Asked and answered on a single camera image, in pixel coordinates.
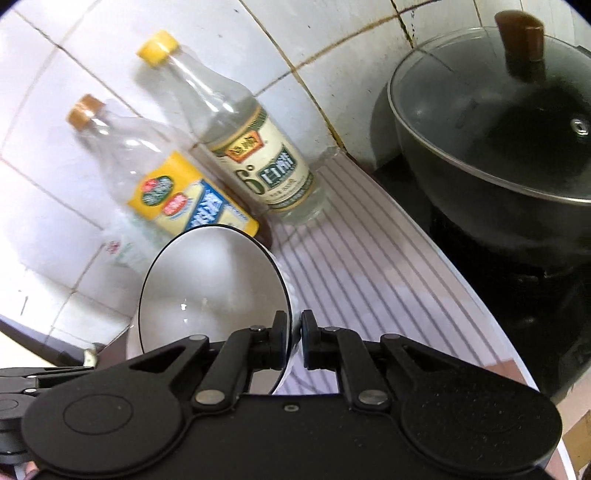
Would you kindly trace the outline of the black gas stove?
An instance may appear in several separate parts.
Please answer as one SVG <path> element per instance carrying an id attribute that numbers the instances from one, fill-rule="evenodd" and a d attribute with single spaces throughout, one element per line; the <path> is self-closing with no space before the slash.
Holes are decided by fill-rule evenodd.
<path id="1" fill-rule="evenodd" d="M 451 260 L 496 318 L 539 389 L 558 403 L 590 369 L 590 264 L 532 273 L 449 220 L 402 155 L 374 178 Z"/>

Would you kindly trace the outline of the white plastic bag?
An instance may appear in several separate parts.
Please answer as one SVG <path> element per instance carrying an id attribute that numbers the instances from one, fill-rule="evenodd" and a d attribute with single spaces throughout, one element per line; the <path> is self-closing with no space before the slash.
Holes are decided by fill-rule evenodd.
<path id="1" fill-rule="evenodd" d="M 117 210 L 102 232 L 109 262 L 144 276 L 159 251 L 158 234 L 138 216 Z"/>

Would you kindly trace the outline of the striped table cover mat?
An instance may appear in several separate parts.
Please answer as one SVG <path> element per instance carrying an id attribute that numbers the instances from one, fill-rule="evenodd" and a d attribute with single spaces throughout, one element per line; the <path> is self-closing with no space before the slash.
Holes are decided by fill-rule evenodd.
<path id="1" fill-rule="evenodd" d="M 307 224 L 273 229 L 268 248 L 290 276 L 301 313 L 324 325 L 351 328 L 365 339 L 405 335 L 499 375 L 532 383 L 517 351 L 489 309 L 443 251 L 408 213 L 341 153 L 318 171 L 329 197 L 325 211 Z M 101 341 L 105 360 L 127 356 L 142 277 L 134 275 L 134 315 Z M 252 380 L 256 393 L 329 393 L 335 379 L 304 371 L 300 339 L 283 372 Z"/>

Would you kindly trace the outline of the cooking wine bottle yellow label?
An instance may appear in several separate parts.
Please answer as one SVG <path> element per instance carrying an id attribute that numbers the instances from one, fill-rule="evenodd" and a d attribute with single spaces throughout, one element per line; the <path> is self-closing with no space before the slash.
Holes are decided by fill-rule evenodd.
<path id="1" fill-rule="evenodd" d="M 224 225 L 267 248 L 273 245 L 269 223 L 200 166 L 173 129 L 120 116 L 89 94 L 77 101 L 67 121 L 96 158 L 106 190 L 118 205 L 172 236 L 202 225 Z"/>

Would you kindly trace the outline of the white vinegar bottle yellow cap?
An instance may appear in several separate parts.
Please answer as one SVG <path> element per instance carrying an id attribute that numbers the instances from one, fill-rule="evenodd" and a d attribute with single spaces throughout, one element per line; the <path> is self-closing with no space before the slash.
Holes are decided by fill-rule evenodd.
<path id="1" fill-rule="evenodd" d="M 161 74 L 191 132 L 253 201 L 290 225 L 321 213 L 321 181 L 249 89 L 202 64 L 164 30 L 137 55 Z"/>

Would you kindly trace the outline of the glass wok lid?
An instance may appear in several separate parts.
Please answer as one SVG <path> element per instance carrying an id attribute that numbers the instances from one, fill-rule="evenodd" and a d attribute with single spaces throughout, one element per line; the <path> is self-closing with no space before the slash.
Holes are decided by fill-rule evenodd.
<path id="1" fill-rule="evenodd" d="M 590 201 L 590 53 L 520 10 L 416 47 L 389 84 L 394 114 L 452 165 L 504 188 Z"/>

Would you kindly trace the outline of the white ribbed bowl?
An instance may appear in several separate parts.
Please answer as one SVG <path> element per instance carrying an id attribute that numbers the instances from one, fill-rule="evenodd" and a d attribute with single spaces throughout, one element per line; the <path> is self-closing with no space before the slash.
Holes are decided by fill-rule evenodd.
<path id="1" fill-rule="evenodd" d="M 276 312 L 287 316 L 287 357 L 300 339 L 301 309 L 283 266 L 262 243 L 234 227 L 196 227 L 172 239 L 143 281 L 127 340 L 138 371 L 159 373 L 172 355 L 151 352 L 189 336 L 224 342 L 242 329 L 270 329 Z"/>

